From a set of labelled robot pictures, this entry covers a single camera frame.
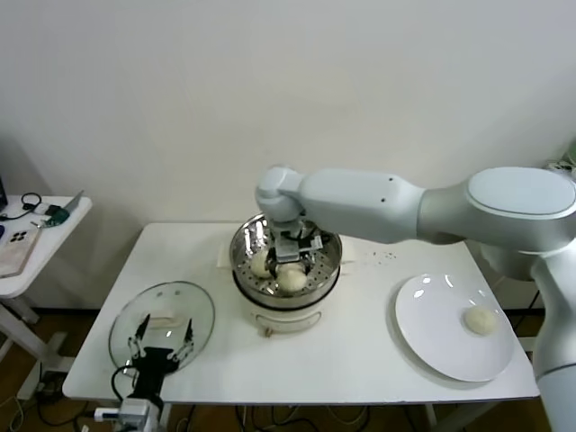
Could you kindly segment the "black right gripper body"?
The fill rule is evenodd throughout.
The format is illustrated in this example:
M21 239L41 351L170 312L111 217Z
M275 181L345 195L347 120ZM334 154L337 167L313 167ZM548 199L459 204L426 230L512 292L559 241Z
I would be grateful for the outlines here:
M277 246L276 256L278 264L298 263L305 258L311 258L311 251L297 246Z

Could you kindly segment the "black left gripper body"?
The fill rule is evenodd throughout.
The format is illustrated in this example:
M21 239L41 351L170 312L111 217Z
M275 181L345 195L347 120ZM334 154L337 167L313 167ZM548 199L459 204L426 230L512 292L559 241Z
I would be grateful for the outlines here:
M165 378L179 368L179 361L171 348L145 347L144 356L132 360L136 369L136 382L132 398L158 398Z

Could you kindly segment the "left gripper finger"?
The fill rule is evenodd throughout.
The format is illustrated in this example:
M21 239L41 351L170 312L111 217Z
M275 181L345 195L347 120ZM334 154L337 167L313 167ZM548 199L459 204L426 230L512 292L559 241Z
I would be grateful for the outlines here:
M128 347L130 350L130 359L136 360L144 356L142 340L149 325L150 315L147 314L141 323L137 326L133 336L128 338Z
M193 319L188 320L183 344L175 351L174 359L186 359L194 351L194 329Z

